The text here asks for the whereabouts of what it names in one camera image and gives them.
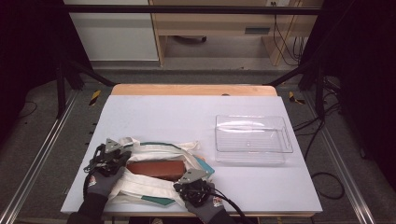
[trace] white panel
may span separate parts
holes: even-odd
[[[146,0],[64,0],[67,5],[148,5]],[[158,61],[148,13],[70,13],[91,61]]]

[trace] gray glove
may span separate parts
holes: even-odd
[[[125,167],[121,167],[116,174],[105,177],[99,172],[91,175],[90,182],[88,184],[87,193],[96,193],[108,197],[114,185],[122,177],[125,171]]]
[[[211,192],[215,193],[215,184],[208,183],[210,188],[212,188]],[[199,207],[194,207],[189,202],[185,202],[186,208],[189,212],[194,213],[198,218],[200,218],[204,223],[209,223],[209,221],[220,211],[224,210],[224,205],[222,203],[221,198],[210,195],[206,202]]]

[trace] transparent plastic lid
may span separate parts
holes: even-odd
[[[216,150],[218,161],[271,160],[271,153],[293,151],[282,117],[224,115],[216,116]]]

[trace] brown leather wallet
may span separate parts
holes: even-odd
[[[126,168],[135,175],[178,181],[186,172],[183,161],[135,161]]]

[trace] white tabletop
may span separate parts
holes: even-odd
[[[278,165],[241,166],[215,161],[216,115],[280,116],[286,122],[293,152]],[[111,95],[103,109],[62,212],[77,212],[83,202],[83,172],[95,149],[107,138],[132,137],[142,142],[184,143],[199,141],[197,154],[215,169],[216,188],[246,215],[312,216],[322,208],[292,130],[289,116],[278,96],[143,96]],[[225,203],[226,210],[235,210]],[[105,215],[188,215],[177,203],[107,204]]]

